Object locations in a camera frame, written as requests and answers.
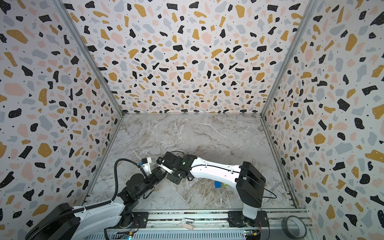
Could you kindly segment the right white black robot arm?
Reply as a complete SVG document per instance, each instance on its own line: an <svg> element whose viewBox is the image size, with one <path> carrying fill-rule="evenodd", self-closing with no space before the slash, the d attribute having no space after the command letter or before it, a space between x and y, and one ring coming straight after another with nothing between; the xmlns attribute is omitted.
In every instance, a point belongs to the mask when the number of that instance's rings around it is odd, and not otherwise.
<svg viewBox="0 0 384 240"><path fill-rule="evenodd" d="M262 226L259 209L262 207L266 178L250 162L224 165L194 155L182 158L167 152L156 163L168 173L168 179L177 185L185 178L203 178L234 188L243 202L243 210L241 214L228 214L230 226Z"/></svg>

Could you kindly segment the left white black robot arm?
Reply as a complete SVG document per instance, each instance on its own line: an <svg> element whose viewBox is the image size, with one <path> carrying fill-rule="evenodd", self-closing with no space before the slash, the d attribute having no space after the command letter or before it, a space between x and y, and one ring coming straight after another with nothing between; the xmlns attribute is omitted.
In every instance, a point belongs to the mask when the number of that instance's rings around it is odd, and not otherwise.
<svg viewBox="0 0 384 240"><path fill-rule="evenodd" d="M102 229L127 227L133 221L133 209L139 199L153 190L166 174L161 168L153 169L147 177L135 174L113 200L77 207L60 204L30 230L25 239L80 240Z"/></svg>

